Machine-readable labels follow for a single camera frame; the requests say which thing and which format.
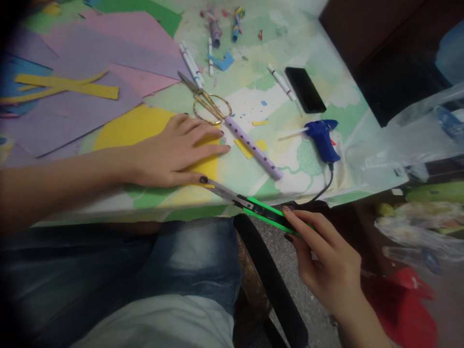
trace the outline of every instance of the blue jeans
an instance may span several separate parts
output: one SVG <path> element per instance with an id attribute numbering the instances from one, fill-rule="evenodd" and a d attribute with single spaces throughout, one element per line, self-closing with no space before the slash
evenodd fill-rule
<path id="1" fill-rule="evenodd" d="M 3 248 L 2 268 L 30 339 L 44 347 L 67 347 L 151 296 L 202 296 L 233 315 L 242 272 L 232 222 L 167 222 L 156 242 L 100 225 L 32 229 Z"/>

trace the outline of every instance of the hand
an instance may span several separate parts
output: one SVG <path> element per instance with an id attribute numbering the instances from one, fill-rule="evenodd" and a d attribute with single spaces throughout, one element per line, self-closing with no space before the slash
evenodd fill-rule
<path id="1" fill-rule="evenodd" d="M 367 300 L 361 291 L 361 257 L 324 215 L 283 209 L 285 218 L 302 238 L 291 237 L 300 279 L 340 321 L 359 311 Z M 311 250 L 318 260 L 312 260 Z"/>
<path id="2" fill-rule="evenodd" d="M 202 173 L 182 170 L 209 156 L 229 152 L 229 145 L 195 147 L 206 136 L 216 139 L 223 134 L 205 121 L 178 114 L 160 134 L 124 149 L 130 167 L 125 181 L 147 187 L 205 182 L 207 178 Z"/>

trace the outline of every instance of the dark nail polish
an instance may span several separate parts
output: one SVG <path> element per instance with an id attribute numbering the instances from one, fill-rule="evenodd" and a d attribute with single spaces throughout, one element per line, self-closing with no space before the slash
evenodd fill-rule
<path id="1" fill-rule="evenodd" d="M 290 243 L 293 243 L 293 238 L 290 237 L 287 233 L 284 234 L 284 238 L 287 239 Z"/>

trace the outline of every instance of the glue gun cord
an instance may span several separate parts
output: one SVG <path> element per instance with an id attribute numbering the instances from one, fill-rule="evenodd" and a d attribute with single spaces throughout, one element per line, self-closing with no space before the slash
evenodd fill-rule
<path id="1" fill-rule="evenodd" d="M 333 164 L 333 163 L 328 163 L 328 165 L 329 165 L 329 170 L 330 170 L 330 180 L 329 180 L 329 183 L 327 184 L 326 187 L 324 187 L 324 188 L 322 189 L 321 192 L 319 192 L 319 193 L 317 194 L 316 197 L 314 197 L 312 200 L 310 200 L 309 203 L 314 202 L 317 198 L 319 198 L 319 197 L 320 197 L 325 191 L 327 191 L 327 189 L 330 187 L 330 185 L 331 185 L 331 183 L 332 183 L 332 180 L 334 179 L 334 176 L 333 176 L 333 175 L 334 175 L 334 164 Z"/>

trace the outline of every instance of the black phone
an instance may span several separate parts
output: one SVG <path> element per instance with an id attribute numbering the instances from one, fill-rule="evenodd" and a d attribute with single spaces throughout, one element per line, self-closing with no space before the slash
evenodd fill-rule
<path id="1" fill-rule="evenodd" d="M 303 68 L 285 68 L 285 73 L 295 90 L 304 112 L 307 114 L 323 113 L 327 110 L 316 87 Z"/>

